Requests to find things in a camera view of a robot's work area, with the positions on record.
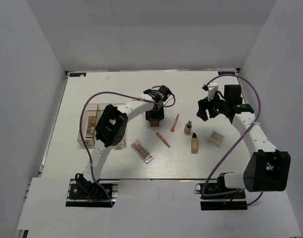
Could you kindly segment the pink blush palette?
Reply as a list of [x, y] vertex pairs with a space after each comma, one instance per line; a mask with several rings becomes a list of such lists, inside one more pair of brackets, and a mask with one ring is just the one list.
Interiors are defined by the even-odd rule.
[[157, 119], [152, 119], [152, 120], [151, 120], [151, 126], [152, 126], [152, 127], [159, 126], [159, 120], [157, 120]]

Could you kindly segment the mauve eyeshadow palette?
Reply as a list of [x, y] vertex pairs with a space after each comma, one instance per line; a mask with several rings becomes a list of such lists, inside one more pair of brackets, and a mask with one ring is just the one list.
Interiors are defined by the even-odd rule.
[[148, 164], [154, 159], [154, 155], [141, 143], [140, 140], [136, 140], [131, 144], [131, 148], [139, 155], [139, 157]]

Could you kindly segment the brown eyeshadow palette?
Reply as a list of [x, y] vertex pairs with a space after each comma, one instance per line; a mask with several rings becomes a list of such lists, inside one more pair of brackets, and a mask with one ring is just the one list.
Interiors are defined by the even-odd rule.
[[87, 138], [93, 137], [95, 134], [97, 117], [96, 116], [88, 116], [86, 123], [86, 133], [85, 136]]

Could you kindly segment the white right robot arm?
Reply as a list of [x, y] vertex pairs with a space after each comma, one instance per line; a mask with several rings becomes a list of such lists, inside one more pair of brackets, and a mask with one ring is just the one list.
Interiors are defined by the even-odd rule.
[[244, 172], [221, 173], [215, 188], [205, 190], [224, 198], [236, 190], [249, 192], [284, 191], [287, 186], [291, 157], [288, 152], [278, 150], [255, 121], [254, 110], [243, 103], [240, 85], [226, 85], [220, 96], [218, 85], [203, 86], [208, 96], [198, 102], [197, 116], [203, 121], [225, 115], [242, 136], [251, 156]]

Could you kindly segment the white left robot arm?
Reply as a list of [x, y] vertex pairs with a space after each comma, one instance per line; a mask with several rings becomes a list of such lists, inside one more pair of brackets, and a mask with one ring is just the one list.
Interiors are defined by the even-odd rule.
[[[105, 107], [95, 126], [95, 144], [93, 150], [90, 151], [84, 139], [82, 120], [89, 102], [94, 97], [103, 94], [128, 98], [130, 101], [119, 106], [109, 104]], [[147, 114], [149, 122], [159, 122], [164, 119], [164, 108], [170, 108], [175, 103], [175, 95], [164, 85], [147, 89], [139, 97], [110, 91], [92, 95], [85, 102], [79, 119], [79, 135], [89, 157], [83, 172], [75, 176], [82, 194], [87, 198], [92, 198], [97, 191], [101, 191], [109, 197], [106, 189], [99, 183], [101, 171], [112, 148], [123, 139], [127, 123], [143, 113]]]

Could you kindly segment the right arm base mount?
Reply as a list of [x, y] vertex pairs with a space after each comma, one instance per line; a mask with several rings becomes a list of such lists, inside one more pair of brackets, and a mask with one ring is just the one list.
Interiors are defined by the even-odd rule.
[[219, 196], [203, 196], [203, 186], [204, 183], [197, 183], [195, 185], [195, 192], [200, 195], [200, 206], [202, 211], [231, 211], [248, 209], [244, 191]]

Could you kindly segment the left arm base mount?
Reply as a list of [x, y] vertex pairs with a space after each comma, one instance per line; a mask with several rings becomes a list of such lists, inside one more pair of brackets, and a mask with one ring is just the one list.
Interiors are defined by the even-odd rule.
[[[119, 181], [101, 180], [100, 184], [106, 189], [111, 202], [114, 204], [117, 199]], [[94, 184], [90, 194], [87, 194], [74, 179], [70, 180], [65, 206], [112, 208], [107, 195], [97, 184]]]

